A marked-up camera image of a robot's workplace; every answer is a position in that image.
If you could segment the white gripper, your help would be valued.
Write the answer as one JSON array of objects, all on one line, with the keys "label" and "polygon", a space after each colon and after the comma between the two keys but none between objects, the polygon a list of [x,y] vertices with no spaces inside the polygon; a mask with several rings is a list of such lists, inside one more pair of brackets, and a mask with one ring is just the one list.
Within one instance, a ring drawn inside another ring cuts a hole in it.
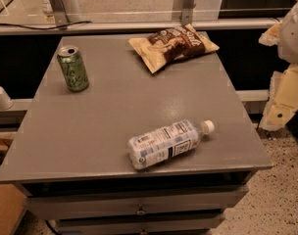
[{"label": "white gripper", "polygon": [[[277,45],[278,55],[290,64],[298,64],[298,1],[284,17],[259,38],[265,46]],[[284,72],[275,71],[271,78],[269,101],[259,126],[266,131],[283,128],[298,112],[298,65]]]}]

